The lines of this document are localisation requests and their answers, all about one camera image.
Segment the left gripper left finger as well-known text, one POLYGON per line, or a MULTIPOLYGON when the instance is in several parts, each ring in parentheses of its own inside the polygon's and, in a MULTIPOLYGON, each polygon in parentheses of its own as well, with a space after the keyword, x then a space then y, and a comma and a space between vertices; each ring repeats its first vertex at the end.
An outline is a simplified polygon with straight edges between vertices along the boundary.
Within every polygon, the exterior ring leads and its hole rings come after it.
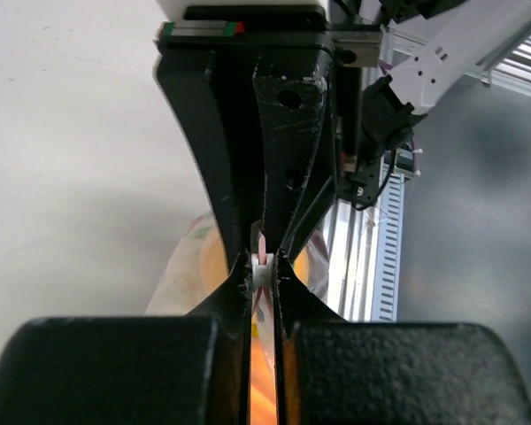
POLYGON ((0 424, 246 424, 250 256, 183 316, 43 317, 0 355, 0 424))

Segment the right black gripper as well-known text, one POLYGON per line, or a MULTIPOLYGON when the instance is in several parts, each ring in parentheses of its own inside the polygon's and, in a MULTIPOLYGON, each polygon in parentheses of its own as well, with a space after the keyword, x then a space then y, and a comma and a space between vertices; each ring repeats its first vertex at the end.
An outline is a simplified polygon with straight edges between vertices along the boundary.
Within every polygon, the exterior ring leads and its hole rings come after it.
POLYGON ((189 143, 232 268, 234 186, 265 186, 262 230, 291 259, 335 198, 342 153, 356 157, 360 82, 381 31, 351 2, 173 3, 154 69, 189 143))

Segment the aluminium mounting rail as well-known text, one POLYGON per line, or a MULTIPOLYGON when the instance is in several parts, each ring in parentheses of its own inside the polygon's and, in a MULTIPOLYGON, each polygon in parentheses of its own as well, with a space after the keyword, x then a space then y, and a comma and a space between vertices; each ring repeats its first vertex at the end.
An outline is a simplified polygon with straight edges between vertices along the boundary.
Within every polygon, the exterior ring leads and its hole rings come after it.
MULTIPOLYGON (((469 70, 397 154, 396 319, 531 321, 531 35, 469 70)), ((370 321, 378 203, 327 214, 328 303, 370 321)))

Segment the orange toy peach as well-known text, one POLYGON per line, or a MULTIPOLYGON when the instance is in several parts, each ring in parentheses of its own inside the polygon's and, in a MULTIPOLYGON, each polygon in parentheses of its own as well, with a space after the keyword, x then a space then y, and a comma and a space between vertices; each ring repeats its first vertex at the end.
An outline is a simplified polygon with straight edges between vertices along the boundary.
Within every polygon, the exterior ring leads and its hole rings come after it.
MULTIPOLYGON (((276 385, 273 354, 273 255, 266 253, 265 238, 258 239, 258 251, 250 256, 250 295, 252 301, 250 348, 250 422, 277 422, 276 385)), ((200 275, 210 293, 229 274, 219 231, 213 229, 204 240, 200 253, 200 275)))

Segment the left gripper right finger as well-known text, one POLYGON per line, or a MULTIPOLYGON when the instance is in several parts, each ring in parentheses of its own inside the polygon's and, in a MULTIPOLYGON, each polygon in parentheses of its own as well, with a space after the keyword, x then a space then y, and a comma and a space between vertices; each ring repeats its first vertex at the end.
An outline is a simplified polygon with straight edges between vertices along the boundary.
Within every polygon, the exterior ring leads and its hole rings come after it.
POLYGON ((531 424, 502 339, 475 323, 348 322, 273 258, 281 424, 531 424))

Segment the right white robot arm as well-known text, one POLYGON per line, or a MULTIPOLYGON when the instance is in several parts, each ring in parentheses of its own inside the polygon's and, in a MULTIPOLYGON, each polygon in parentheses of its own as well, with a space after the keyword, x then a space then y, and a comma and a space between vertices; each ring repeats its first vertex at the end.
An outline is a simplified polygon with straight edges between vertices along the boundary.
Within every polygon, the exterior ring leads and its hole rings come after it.
POLYGON ((471 67, 531 34, 531 1, 163 1, 155 77, 218 222, 227 264, 259 228, 295 257, 471 67))

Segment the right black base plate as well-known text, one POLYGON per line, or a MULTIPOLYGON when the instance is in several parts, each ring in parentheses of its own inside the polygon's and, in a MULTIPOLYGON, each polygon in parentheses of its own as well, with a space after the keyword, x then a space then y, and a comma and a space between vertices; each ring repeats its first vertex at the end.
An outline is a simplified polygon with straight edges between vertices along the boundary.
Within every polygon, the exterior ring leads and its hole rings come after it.
POLYGON ((336 198, 361 212, 376 205, 389 181, 389 172, 381 177, 383 159, 355 168, 356 158, 342 153, 342 171, 336 186, 336 198))

